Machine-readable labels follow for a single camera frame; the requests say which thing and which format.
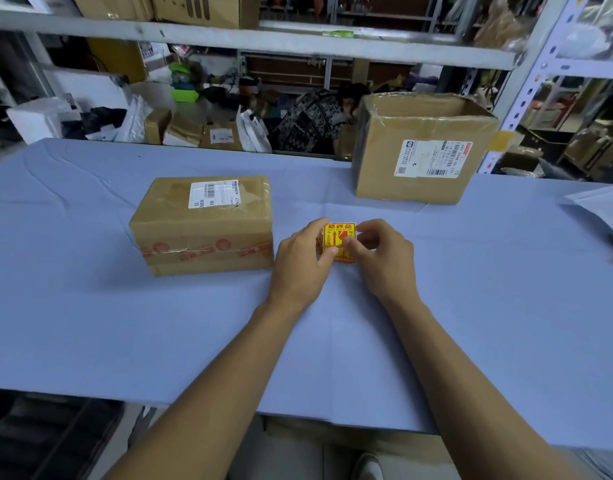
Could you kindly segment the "brown cardboard box black print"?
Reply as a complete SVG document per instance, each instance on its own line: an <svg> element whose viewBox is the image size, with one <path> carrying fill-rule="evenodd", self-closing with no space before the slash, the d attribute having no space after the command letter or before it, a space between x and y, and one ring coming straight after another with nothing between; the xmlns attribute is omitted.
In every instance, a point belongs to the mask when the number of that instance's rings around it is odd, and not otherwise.
<svg viewBox="0 0 613 480"><path fill-rule="evenodd" d="M158 21L220 29L257 29L260 0L151 0Z"/></svg>

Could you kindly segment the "white paper sheet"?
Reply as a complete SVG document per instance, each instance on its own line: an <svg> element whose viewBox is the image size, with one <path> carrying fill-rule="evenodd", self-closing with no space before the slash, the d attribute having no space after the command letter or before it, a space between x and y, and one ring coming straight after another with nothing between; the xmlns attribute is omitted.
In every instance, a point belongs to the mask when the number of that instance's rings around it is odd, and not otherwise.
<svg viewBox="0 0 613 480"><path fill-rule="evenodd" d="M613 231L613 185L569 194L565 199L596 215Z"/></svg>

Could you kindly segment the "grey metal shelving rack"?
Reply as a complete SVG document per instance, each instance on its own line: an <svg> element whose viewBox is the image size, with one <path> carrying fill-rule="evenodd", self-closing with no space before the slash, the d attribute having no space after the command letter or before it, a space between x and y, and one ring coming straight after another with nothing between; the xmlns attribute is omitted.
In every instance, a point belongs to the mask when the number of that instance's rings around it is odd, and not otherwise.
<svg viewBox="0 0 613 480"><path fill-rule="evenodd" d="M0 30L490 70L512 70L522 62L520 55L467 46L450 35L348 27L352 36L335 37L331 35L333 31L343 31L346 27L274 20L262 21L257 30L243 30L175 23L95 20L1 9Z"/></svg>

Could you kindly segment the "person's left hand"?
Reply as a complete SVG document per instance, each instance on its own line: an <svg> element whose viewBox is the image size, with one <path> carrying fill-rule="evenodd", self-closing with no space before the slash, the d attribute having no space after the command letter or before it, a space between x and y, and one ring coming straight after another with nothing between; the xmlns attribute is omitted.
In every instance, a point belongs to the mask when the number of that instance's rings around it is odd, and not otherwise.
<svg viewBox="0 0 613 480"><path fill-rule="evenodd" d="M280 242L267 300L291 314L301 314L316 301L328 276L316 274L316 239L329 223L322 217Z"/></svg>

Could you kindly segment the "white foam box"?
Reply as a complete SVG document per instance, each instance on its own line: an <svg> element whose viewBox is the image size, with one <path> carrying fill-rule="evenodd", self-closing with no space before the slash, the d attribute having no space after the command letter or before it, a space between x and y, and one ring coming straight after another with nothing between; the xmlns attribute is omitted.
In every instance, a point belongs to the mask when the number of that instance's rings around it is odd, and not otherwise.
<svg viewBox="0 0 613 480"><path fill-rule="evenodd" d="M63 138L62 123L80 121L78 103L58 97L31 100L6 109L8 119L27 145L46 138Z"/></svg>

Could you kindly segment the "small narrow cardboard box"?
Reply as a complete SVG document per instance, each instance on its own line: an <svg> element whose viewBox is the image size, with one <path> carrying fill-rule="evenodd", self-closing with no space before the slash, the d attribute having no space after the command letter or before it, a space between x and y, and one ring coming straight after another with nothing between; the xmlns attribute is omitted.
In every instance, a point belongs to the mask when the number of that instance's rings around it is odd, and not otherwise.
<svg viewBox="0 0 613 480"><path fill-rule="evenodd" d="M172 116L171 109L165 107L151 111L144 120L144 144L162 145Z"/></svg>

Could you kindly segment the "person's grey shoe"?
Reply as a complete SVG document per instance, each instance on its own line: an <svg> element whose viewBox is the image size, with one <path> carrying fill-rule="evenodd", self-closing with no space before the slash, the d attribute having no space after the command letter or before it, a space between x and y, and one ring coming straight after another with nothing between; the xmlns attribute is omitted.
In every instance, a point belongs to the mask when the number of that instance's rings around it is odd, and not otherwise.
<svg viewBox="0 0 613 480"><path fill-rule="evenodd" d="M385 480L380 459L369 452L363 452L355 461L350 480Z"/></svg>

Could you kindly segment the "person's left forearm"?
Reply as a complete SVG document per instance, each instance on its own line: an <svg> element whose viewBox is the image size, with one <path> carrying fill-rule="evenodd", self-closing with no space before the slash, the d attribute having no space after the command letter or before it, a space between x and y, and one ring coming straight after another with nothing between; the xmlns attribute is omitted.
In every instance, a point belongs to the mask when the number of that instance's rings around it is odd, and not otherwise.
<svg viewBox="0 0 613 480"><path fill-rule="evenodd" d="M286 341L314 300L269 294L104 480L225 480Z"/></svg>

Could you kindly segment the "sealed cardboard box red tape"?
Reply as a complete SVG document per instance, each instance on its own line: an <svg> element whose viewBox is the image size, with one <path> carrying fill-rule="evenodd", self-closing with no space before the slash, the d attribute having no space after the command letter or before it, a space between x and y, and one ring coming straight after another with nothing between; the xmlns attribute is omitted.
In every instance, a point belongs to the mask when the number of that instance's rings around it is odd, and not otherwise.
<svg viewBox="0 0 613 480"><path fill-rule="evenodd" d="M156 277L270 269L269 178L156 178L129 222Z"/></svg>

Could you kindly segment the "plain brown cardboard box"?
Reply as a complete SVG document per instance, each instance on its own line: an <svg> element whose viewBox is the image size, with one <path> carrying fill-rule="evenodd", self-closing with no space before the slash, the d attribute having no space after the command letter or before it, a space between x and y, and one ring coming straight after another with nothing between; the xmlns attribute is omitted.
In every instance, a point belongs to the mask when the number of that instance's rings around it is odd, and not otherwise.
<svg viewBox="0 0 613 480"><path fill-rule="evenodd" d="M151 0L74 0L85 18L150 22L155 18Z"/></svg>

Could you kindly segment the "open cardboard box white label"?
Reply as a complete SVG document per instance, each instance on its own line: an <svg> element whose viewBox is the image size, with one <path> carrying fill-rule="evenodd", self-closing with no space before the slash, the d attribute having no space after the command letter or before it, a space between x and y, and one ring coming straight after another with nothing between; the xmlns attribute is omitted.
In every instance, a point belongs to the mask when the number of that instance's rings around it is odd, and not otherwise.
<svg viewBox="0 0 613 480"><path fill-rule="evenodd" d="M359 198L456 204L501 124L451 94L374 93L362 98L352 156Z"/></svg>

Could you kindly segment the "yellow red sticker roll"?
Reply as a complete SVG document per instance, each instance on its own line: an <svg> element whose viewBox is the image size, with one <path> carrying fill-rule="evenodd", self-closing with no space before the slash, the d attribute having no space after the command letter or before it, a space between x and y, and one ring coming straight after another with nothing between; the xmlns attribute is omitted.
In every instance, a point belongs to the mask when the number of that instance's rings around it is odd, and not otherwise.
<svg viewBox="0 0 613 480"><path fill-rule="evenodd" d="M334 261L353 264L355 259L344 247L344 240L348 237L355 238L357 229L355 223L328 223L324 226L316 239L316 253L318 256L329 248L336 248L337 254Z"/></svg>

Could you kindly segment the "yellow-brown cardboard box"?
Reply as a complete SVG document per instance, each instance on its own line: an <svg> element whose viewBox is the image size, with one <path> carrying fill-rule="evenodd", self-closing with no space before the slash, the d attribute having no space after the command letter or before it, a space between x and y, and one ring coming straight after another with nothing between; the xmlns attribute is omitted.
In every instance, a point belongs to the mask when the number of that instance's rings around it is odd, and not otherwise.
<svg viewBox="0 0 613 480"><path fill-rule="evenodd" d="M131 84L148 79L138 42L108 38L86 38L86 41L102 72L124 75Z"/></svg>

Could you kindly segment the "blue table cloth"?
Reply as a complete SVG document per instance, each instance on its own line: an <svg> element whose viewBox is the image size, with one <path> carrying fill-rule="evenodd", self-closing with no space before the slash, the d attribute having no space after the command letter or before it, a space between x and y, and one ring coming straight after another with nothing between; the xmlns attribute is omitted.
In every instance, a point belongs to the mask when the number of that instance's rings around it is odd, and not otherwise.
<svg viewBox="0 0 613 480"><path fill-rule="evenodd" d="M172 403L249 319L268 271L155 278L128 222L157 177L270 180L274 241L383 218L439 323L544 439L613 449L613 243L566 196L476 175L457 205L356 198L348 163L45 139L0 161L0 388Z"/></svg>

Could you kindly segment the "person's right forearm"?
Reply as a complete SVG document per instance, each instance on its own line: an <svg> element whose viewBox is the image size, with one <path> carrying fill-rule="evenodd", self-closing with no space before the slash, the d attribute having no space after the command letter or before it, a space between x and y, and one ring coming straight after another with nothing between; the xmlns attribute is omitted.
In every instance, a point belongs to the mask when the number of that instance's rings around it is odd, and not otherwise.
<svg viewBox="0 0 613 480"><path fill-rule="evenodd" d="M462 480L596 480L527 423L419 296L380 301Z"/></svg>

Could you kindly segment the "small cardboard box white label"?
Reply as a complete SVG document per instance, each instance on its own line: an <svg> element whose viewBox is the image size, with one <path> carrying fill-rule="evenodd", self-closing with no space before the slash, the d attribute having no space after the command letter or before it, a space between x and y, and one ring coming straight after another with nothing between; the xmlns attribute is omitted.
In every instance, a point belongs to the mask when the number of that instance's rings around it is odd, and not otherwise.
<svg viewBox="0 0 613 480"><path fill-rule="evenodd" d="M209 150L243 151L234 120L208 122L203 125L199 148Z"/></svg>

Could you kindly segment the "black plastic crate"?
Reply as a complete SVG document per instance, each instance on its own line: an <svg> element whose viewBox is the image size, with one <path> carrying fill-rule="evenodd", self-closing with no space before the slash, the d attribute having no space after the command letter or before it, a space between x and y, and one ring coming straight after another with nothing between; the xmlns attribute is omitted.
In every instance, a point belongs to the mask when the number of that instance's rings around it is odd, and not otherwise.
<svg viewBox="0 0 613 480"><path fill-rule="evenodd" d="M124 413L121 401L19 393L0 418L0 480L87 480Z"/></svg>

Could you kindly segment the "person's right hand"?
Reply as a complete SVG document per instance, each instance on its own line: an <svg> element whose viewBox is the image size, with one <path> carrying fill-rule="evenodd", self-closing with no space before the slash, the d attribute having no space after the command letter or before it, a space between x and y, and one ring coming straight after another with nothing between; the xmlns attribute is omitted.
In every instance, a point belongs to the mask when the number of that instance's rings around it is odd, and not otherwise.
<svg viewBox="0 0 613 480"><path fill-rule="evenodd" d="M409 309L421 300L417 289L414 245L384 219L356 225L357 236L346 240L372 241L372 266L362 270L367 289L387 308Z"/></svg>

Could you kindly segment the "white plastic bag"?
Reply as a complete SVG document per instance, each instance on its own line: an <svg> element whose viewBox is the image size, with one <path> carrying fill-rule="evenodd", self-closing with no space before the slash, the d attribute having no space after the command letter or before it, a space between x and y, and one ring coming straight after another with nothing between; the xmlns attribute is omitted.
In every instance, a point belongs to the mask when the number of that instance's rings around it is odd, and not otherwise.
<svg viewBox="0 0 613 480"><path fill-rule="evenodd" d="M269 131L264 122L259 120L251 109L243 110L238 107L235 118L237 124L240 145L244 152L249 153L272 153L273 149L269 142Z"/></svg>

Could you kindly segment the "green plastic toy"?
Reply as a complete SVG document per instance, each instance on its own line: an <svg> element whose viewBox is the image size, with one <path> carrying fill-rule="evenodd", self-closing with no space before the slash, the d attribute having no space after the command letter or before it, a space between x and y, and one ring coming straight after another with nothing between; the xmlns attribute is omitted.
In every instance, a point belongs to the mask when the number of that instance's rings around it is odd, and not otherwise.
<svg viewBox="0 0 613 480"><path fill-rule="evenodd" d="M171 95L177 103L196 103L199 90L203 88L203 70L196 62L171 63L167 66L171 74Z"/></svg>

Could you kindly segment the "black cloth pile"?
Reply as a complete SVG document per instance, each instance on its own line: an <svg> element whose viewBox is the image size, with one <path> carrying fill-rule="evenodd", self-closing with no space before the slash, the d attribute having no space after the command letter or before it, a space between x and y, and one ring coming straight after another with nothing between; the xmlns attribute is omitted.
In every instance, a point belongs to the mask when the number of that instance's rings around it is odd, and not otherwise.
<svg viewBox="0 0 613 480"><path fill-rule="evenodd" d="M113 141L125 120L126 109L94 107L87 112L61 115L63 139L79 141Z"/></svg>

